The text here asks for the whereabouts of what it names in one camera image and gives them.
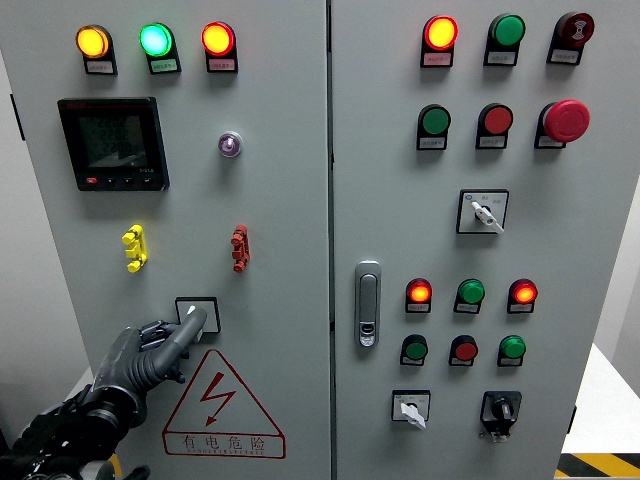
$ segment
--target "warning sign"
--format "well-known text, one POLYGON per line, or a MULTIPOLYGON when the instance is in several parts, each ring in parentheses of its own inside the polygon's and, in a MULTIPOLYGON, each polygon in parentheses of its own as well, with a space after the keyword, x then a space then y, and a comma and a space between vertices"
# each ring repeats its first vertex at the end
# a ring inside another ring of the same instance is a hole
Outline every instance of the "warning sign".
POLYGON ((218 350, 209 350, 162 432, 168 455, 284 458, 285 438, 218 350))

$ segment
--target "red emergency stop button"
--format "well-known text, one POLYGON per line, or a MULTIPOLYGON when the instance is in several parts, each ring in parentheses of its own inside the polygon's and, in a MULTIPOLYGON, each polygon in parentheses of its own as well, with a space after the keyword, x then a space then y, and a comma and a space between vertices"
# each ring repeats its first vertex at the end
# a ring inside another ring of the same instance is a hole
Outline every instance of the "red emergency stop button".
POLYGON ((589 128, 590 120, 587 106, 569 98, 548 106, 542 123, 549 138, 556 142, 568 143, 584 135, 589 128))
POLYGON ((451 342, 449 365, 452 367, 470 367, 478 356, 478 345, 471 335, 460 335, 451 342))

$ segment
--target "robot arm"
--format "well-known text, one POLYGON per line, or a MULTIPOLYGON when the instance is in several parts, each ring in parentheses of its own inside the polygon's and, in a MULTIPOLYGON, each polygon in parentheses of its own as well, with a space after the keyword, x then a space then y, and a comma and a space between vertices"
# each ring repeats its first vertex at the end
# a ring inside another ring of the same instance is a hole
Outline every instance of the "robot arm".
MULTIPOLYGON (((179 359, 206 319, 203 309, 192 307, 179 326, 154 322, 124 330, 98 368, 93 385, 38 415, 0 458, 0 480, 112 479, 113 470, 105 460, 129 428, 144 422, 149 390, 167 379, 184 382, 179 359)), ((147 477, 148 469, 142 468, 127 478, 147 477)))

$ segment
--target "unlit green light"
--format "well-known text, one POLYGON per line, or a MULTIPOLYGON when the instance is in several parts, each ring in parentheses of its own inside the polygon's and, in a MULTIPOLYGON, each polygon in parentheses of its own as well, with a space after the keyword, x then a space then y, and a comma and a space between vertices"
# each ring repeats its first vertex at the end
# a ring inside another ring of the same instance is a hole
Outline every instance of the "unlit green light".
POLYGON ((171 32, 161 23, 145 25, 140 30, 140 44, 147 55, 162 57, 171 50, 171 32))

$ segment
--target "red push button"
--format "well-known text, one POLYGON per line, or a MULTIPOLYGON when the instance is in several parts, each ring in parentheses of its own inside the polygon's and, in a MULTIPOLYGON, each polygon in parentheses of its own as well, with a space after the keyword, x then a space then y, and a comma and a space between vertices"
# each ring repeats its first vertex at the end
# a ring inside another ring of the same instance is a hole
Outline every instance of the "red push button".
POLYGON ((513 124, 513 113, 507 107, 498 105, 489 110, 484 117, 484 128, 493 135, 500 135, 513 124))
POLYGON ((544 115, 545 133, 556 142, 573 142, 589 127, 591 115, 587 106, 578 100, 567 99, 554 103, 544 115))
POLYGON ((556 25, 556 35, 565 47, 580 48, 593 35, 595 23, 588 13, 567 13, 556 25))

